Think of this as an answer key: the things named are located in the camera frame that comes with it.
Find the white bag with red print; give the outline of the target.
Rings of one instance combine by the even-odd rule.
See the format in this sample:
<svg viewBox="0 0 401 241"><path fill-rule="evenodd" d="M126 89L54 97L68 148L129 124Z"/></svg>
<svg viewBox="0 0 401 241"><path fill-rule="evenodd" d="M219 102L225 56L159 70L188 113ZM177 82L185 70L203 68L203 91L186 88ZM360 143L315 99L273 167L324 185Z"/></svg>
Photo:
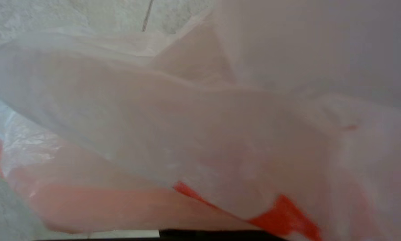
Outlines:
<svg viewBox="0 0 401 241"><path fill-rule="evenodd" d="M401 0L218 0L0 46L0 172L48 227L401 241Z"/></svg>

